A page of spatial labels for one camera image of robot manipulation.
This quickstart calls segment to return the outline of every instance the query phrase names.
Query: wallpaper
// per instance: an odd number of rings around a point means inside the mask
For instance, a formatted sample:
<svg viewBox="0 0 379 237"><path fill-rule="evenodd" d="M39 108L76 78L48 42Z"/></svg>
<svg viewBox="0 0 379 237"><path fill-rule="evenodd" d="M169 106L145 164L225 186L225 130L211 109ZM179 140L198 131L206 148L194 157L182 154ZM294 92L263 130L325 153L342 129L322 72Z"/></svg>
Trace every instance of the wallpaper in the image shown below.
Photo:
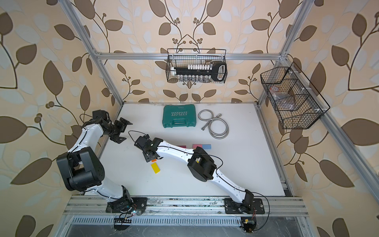
<svg viewBox="0 0 379 237"><path fill-rule="evenodd" d="M238 103L258 100L263 91L259 74L273 65L269 60L230 61L225 83L169 83L165 61L108 60L106 67L126 102ZM108 95L106 88L103 95Z"/></svg>
<svg viewBox="0 0 379 237"><path fill-rule="evenodd" d="M93 110L119 106L57 1L0 1L0 35L0 231L46 237L73 194L55 158Z"/></svg>
<svg viewBox="0 0 379 237"><path fill-rule="evenodd" d="M312 8L289 55L322 91L332 115L377 174L378 18L375 0L325 1Z"/></svg>
<svg viewBox="0 0 379 237"><path fill-rule="evenodd" d="M278 53L299 0L72 0L99 52Z"/></svg>
<svg viewBox="0 0 379 237"><path fill-rule="evenodd" d="M374 237L379 206L321 121L310 129L283 130L271 103L263 115L294 189L320 237Z"/></svg>
<svg viewBox="0 0 379 237"><path fill-rule="evenodd" d="M378 11L374 0L316 0L289 53L376 172ZM322 122L284 130L268 100L262 110L320 237L377 236L379 206Z"/></svg>

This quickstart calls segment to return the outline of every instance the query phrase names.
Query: pink block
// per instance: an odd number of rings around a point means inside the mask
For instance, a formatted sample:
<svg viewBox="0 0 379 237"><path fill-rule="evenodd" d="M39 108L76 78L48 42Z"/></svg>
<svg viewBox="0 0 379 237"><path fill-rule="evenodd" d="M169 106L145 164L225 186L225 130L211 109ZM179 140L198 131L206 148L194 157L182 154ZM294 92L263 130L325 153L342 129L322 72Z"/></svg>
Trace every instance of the pink block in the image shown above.
<svg viewBox="0 0 379 237"><path fill-rule="evenodd" d="M203 144L192 144L192 149L196 149L196 147L203 148Z"/></svg>

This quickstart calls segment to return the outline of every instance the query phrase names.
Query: white table surface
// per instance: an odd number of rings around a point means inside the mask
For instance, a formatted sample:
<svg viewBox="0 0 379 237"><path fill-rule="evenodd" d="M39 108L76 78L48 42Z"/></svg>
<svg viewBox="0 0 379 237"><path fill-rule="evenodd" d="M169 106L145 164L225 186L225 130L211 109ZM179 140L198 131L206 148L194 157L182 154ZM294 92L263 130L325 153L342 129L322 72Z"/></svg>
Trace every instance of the white table surface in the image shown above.
<svg viewBox="0 0 379 237"><path fill-rule="evenodd" d="M265 196L285 195L253 104L195 105L196 114L203 109L211 110L215 116L222 114L230 132L221 140L213 138L207 129L202 131L206 122L198 118L196 127L164 128L163 107L162 104L125 104L120 117L133 123L121 134L127 139L121 144L109 141L101 156L106 176L125 186L131 195L227 196L212 183L197 180L178 160L158 160L160 172L155 174L152 163L147 163L142 151L133 145L127 133L130 130L149 134L151 140L158 137L187 148L192 148L192 144L211 144L212 149L205 151L224 161L220 171L236 184ZM203 112L203 118L208 116L208 112ZM224 128L220 121L212 125L215 132L222 132ZM141 135L130 134L134 140ZM213 159L217 166L221 165L220 160Z"/></svg>

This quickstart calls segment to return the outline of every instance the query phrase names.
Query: green tool case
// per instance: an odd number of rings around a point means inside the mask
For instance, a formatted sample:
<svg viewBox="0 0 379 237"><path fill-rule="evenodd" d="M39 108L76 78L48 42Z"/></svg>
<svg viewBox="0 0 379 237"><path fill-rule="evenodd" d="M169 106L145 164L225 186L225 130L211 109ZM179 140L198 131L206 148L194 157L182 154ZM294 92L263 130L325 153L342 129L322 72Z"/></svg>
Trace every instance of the green tool case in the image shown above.
<svg viewBox="0 0 379 237"><path fill-rule="evenodd" d="M163 127L195 127L195 105L166 105L163 109Z"/></svg>

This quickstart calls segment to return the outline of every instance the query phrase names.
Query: plastic bag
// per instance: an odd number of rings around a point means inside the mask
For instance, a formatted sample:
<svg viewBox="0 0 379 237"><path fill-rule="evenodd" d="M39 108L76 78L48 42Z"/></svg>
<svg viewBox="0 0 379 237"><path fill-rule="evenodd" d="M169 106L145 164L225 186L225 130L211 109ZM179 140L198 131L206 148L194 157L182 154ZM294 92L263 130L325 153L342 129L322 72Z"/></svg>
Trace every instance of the plastic bag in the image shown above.
<svg viewBox="0 0 379 237"><path fill-rule="evenodd" d="M270 88L270 93L273 96L276 106L280 110L295 110L296 101L295 97L287 94L285 92L276 91L275 89Z"/></svg>

